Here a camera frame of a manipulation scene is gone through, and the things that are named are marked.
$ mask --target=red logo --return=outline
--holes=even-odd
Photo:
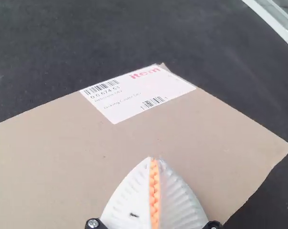
[[[136,78],[139,78],[139,77],[144,76],[144,75],[156,73],[158,71],[160,71],[160,69],[154,68],[152,70],[149,70],[148,72],[142,72],[142,73],[139,73],[139,74],[134,73],[133,75],[130,75],[130,77],[133,78],[133,79],[136,79]]]

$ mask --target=cardboard box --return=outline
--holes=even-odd
[[[106,81],[0,123],[0,229],[82,229],[147,156],[165,159],[209,219],[225,222],[288,153],[287,142],[160,66],[119,79],[120,93]],[[96,98],[94,88],[112,90]],[[159,92],[164,101],[153,100]]]

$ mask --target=orange teeth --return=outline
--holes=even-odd
[[[160,202],[160,176],[158,163],[153,159],[150,163],[149,172],[149,204],[152,229],[159,227],[159,202]]]

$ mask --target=cardboard sheet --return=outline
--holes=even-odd
[[[115,125],[75,92],[0,123],[0,229],[83,229],[147,156],[165,159],[208,218],[225,222],[287,153],[200,88]]]

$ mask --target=white label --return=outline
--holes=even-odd
[[[152,65],[80,90],[113,124],[166,103],[196,88]]]

